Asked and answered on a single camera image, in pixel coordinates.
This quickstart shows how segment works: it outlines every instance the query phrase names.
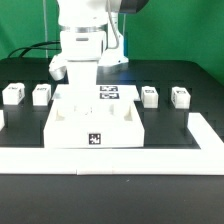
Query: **white block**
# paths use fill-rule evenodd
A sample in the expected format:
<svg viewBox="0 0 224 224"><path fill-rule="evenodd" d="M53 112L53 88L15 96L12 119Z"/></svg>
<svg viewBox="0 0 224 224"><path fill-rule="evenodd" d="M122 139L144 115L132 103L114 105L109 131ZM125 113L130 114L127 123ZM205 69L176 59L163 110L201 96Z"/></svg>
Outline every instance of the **white block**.
<svg viewBox="0 0 224 224"><path fill-rule="evenodd" d="M0 110L0 131L4 126L5 126L4 113L3 110Z"/></svg>
<svg viewBox="0 0 224 224"><path fill-rule="evenodd" d="M47 106L51 99L51 85L38 84L32 95L34 106Z"/></svg>
<svg viewBox="0 0 224 224"><path fill-rule="evenodd" d="M144 108L158 108L159 95L155 87L142 87L141 99Z"/></svg>
<svg viewBox="0 0 224 224"><path fill-rule="evenodd" d="M189 109L191 96L186 88L173 87L171 101L177 109Z"/></svg>
<svg viewBox="0 0 224 224"><path fill-rule="evenodd" d="M25 97L25 86L23 83L11 83L3 91L3 104L18 105Z"/></svg>

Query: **white box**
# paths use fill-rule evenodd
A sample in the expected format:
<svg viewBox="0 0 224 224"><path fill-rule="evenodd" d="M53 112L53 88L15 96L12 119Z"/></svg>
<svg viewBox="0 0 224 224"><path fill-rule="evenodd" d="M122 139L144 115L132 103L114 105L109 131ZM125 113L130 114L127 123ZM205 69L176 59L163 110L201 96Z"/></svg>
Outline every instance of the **white box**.
<svg viewBox="0 0 224 224"><path fill-rule="evenodd" d="M171 93L171 101L177 109L189 109L190 107L191 96L186 90L182 87L173 87Z"/></svg>
<svg viewBox="0 0 224 224"><path fill-rule="evenodd" d="M3 91L3 104L18 105L25 97L25 86L23 83L10 83Z"/></svg>
<svg viewBox="0 0 224 224"><path fill-rule="evenodd" d="M47 106L51 99L51 85L38 84L32 95L34 106Z"/></svg>
<svg viewBox="0 0 224 224"><path fill-rule="evenodd" d="M45 148L142 147L144 128L134 102L54 100L44 128Z"/></svg>
<svg viewBox="0 0 224 224"><path fill-rule="evenodd" d="M141 99L144 108L158 108L159 95L155 87L142 87Z"/></svg>

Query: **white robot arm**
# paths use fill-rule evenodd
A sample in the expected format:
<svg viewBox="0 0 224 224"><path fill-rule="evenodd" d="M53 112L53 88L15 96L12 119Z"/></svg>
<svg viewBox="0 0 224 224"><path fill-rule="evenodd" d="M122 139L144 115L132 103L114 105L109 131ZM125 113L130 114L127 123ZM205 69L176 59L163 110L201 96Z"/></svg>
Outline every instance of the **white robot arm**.
<svg viewBox="0 0 224 224"><path fill-rule="evenodd" d="M113 23L112 13L136 13L148 0L57 1L60 8L62 52L53 58L49 71L55 80L60 80L67 70L70 85L74 88L83 85L89 88L96 84L98 65L105 65L111 58L111 53L109 56L104 54L105 50L110 48L110 37L108 38L104 27L108 21ZM116 38L115 48L118 48L119 40L122 39ZM115 51L117 55L123 55L123 46Z"/></svg>

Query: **green wall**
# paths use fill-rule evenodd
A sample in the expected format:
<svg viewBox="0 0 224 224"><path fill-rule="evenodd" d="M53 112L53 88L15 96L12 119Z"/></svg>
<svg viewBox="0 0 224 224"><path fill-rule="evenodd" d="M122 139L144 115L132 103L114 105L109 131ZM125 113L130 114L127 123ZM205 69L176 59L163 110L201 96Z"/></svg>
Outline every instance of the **green wall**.
<svg viewBox="0 0 224 224"><path fill-rule="evenodd" d="M48 38L55 40L57 6L55 0L46 2ZM127 16L128 56L194 61L224 84L223 11L223 0L150 0L139 14ZM42 0L0 0L0 59L44 40Z"/></svg>

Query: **black table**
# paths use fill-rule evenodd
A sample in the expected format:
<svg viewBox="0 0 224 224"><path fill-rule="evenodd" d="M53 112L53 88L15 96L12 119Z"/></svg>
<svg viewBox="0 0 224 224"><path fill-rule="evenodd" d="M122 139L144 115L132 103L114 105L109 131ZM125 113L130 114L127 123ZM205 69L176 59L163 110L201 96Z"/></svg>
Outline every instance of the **black table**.
<svg viewBox="0 0 224 224"><path fill-rule="evenodd" d="M51 108L34 107L32 91L40 83L49 83L52 91L58 83L48 73L46 59L5 59L0 61L0 90L11 82L25 84L25 99L18 106L3 106L6 126L0 132L1 147L44 147L43 129ZM131 61L129 69L110 75L99 74L97 84L154 86L159 93L158 109L144 109L136 102L145 128L145 148L198 149L187 129L189 112L200 112L218 135L224 137L224 87L200 66L186 61ZM174 86L191 94L189 110L177 110L170 98Z"/></svg>
<svg viewBox="0 0 224 224"><path fill-rule="evenodd" d="M42 130L51 104L33 107L31 93L38 83L50 83L55 89L48 63L45 59L0 61L1 90L11 82L26 86L26 97L18 106L0 103L6 119L1 147L43 147ZM189 111L202 113L223 138L224 88L195 63L132 61L128 70L99 75L97 82L134 84L138 90L146 85L157 88L157 110L136 103L146 130L144 147L149 150L197 149L186 128ZM173 86L188 89L189 110L173 107ZM0 223L4 224L223 224L223 207L223 176L0 175Z"/></svg>

